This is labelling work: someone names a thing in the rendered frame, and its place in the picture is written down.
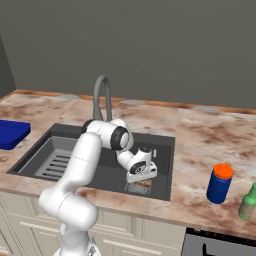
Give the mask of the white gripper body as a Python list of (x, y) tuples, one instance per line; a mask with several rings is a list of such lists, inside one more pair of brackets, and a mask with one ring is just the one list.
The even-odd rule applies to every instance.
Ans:
[(137, 174), (127, 173), (126, 180), (128, 183), (133, 183), (137, 181), (155, 178), (157, 174), (158, 174), (157, 166), (153, 162), (151, 162), (150, 165), (140, 173), (137, 173)]

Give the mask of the grey curved sink faucet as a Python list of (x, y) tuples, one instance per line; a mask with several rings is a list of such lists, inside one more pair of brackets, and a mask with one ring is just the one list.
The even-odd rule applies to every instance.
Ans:
[(109, 79), (105, 75), (100, 75), (95, 82), (93, 93), (93, 118), (95, 120), (103, 120), (100, 108), (101, 87), (105, 88), (106, 115), (107, 121), (110, 122), (112, 120), (111, 88)]

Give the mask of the dark grey sink basin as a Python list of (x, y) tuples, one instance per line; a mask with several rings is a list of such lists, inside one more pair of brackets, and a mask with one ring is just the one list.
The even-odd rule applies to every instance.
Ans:
[[(9, 174), (57, 182), (65, 172), (71, 152), (81, 134), (80, 126), (54, 124), (8, 171)], [(90, 188), (169, 201), (174, 155), (174, 137), (134, 133), (135, 154), (141, 146), (152, 150), (158, 174), (152, 186), (126, 181), (126, 171), (115, 160), (115, 152), (103, 149)]]

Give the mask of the blue tray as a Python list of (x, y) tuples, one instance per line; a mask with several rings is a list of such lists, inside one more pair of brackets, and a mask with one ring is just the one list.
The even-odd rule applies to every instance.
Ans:
[(12, 150), (31, 132), (28, 122), (0, 120), (0, 149)]

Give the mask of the cream cupboard door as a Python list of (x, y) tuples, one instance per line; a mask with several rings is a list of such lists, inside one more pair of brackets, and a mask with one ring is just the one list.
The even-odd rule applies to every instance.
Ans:
[(24, 256), (53, 256), (60, 248), (60, 224), (40, 209), (37, 198), (0, 192), (0, 204)]
[(185, 227), (108, 211), (90, 234), (102, 256), (181, 256)]

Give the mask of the blue jar with orange lid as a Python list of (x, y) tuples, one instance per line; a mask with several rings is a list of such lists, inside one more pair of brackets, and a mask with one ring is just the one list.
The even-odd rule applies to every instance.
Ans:
[(226, 199), (232, 178), (233, 169), (230, 163), (215, 164), (206, 192), (207, 199), (215, 204), (223, 203)]

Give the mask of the green bottle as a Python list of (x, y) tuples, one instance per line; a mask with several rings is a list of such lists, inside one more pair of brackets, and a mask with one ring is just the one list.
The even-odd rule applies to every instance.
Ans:
[(256, 182), (252, 184), (250, 191), (244, 195), (238, 210), (238, 215), (241, 218), (249, 219), (255, 207), (256, 207)]

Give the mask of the grey dishwasher front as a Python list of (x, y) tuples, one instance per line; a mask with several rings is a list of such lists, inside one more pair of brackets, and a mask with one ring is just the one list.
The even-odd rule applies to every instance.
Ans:
[(256, 240), (187, 228), (181, 256), (256, 256)]

